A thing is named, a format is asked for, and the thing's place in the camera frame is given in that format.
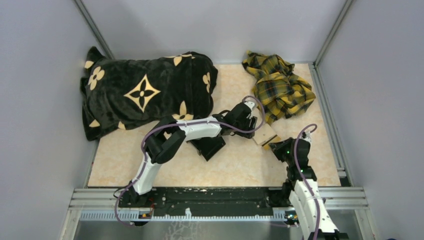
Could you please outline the yellow plaid cloth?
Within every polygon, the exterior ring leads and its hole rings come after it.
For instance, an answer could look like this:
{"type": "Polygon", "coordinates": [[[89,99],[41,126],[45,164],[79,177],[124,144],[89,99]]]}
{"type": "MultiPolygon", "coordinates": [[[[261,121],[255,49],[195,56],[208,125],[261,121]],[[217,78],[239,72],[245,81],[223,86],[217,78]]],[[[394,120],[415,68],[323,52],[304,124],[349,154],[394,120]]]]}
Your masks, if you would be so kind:
{"type": "Polygon", "coordinates": [[[270,125],[304,114],[316,99],[312,86],[294,73],[295,65],[277,54],[248,50],[242,66],[256,79],[252,93],[262,103],[270,125]]]}

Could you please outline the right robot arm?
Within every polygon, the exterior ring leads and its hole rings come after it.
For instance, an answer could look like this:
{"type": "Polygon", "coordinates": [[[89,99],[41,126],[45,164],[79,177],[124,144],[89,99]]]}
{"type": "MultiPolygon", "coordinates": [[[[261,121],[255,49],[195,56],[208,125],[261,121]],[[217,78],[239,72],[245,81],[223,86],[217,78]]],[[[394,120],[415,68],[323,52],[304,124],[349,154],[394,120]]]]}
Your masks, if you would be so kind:
{"type": "Polygon", "coordinates": [[[304,240],[348,240],[331,219],[320,195],[317,176],[309,165],[310,141],[292,137],[270,143],[276,158],[287,164],[287,179],[279,203],[293,206],[304,240]]]}

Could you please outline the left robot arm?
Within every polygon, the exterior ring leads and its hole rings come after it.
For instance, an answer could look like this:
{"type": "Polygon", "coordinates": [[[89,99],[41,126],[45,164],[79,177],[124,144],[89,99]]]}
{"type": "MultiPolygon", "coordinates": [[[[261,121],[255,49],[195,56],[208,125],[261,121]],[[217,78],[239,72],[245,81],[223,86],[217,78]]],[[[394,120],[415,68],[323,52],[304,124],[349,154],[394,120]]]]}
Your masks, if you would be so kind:
{"type": "Polygon", "coordinates": [[[251,139],[257,122],[257,117],[252,115],[255,107],[253,101],[243,100],[232,110],[206,118],[175,120],[166,117],[160,120],[141,142],[142,163],[136,176],[118,196],[118,206],[146,206],[161,166],[176,155],[183,143],[191,143],[198,154],[209,161],[225,146],[224,136],[235,134],[251,139]]]}

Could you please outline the black rectangular box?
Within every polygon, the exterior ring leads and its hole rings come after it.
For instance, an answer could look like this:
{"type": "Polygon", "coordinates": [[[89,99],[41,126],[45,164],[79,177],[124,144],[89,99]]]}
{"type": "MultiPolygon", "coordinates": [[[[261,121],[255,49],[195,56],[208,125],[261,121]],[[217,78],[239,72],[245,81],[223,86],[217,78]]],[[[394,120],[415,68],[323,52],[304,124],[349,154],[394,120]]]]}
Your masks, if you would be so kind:
{"type": "Polygon", "coordinates": [[[221,136],[193,139],[189,143],[194,146],[197,153],[207,162],[226,145],[225,140],[221,136]]]}

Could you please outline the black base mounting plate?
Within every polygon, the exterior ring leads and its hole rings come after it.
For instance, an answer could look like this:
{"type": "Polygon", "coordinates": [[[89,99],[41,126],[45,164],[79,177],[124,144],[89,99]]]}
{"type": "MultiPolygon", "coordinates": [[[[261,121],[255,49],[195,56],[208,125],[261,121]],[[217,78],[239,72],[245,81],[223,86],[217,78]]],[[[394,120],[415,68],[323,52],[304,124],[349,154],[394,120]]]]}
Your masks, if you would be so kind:
{"type": "Polygon", "coordinates": [[[142,195],[130,188],[118,206],[147,208],[155,217],[262,217],[291,207],[289,195],[287,187],[155,187],[142,195]]]}

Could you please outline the black floral plush blanket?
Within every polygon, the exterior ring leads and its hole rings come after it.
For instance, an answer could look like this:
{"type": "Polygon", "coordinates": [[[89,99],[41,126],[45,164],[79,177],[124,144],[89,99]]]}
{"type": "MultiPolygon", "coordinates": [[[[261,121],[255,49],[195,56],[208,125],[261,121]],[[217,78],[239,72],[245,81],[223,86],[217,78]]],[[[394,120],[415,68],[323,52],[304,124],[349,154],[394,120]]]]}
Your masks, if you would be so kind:
{"type": "Polygon", "coordinates": [[[115,130],[133,130],[166,117],[208,117],[218,69],[189,51],[157,59],[110,59],[91,47],[80,79],[82,124],[89,141],[115,130]]]}

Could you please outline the aluminium front rail frame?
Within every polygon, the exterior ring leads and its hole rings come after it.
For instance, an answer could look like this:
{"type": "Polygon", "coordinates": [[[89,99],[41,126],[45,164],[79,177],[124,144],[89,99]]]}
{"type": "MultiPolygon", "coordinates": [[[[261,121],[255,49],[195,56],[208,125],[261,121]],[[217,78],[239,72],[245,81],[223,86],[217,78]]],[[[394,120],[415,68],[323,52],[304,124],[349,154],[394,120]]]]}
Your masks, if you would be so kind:
{"type": "MultiPolygon", "coordinates": [[[[280,187],[156,187],[150,193],[156,206],[170,204],[194,205],[203,203],[236,205],[250,204],[255,208],[265,206],[280,187]]],[[[121,192],[116,187],[89,187],[74,189],[68,208],[70,210],[113,210],[121,192]]],[[[368,207],[362,187],[319,187],[328,209],[363,209],[368,207]]]]}

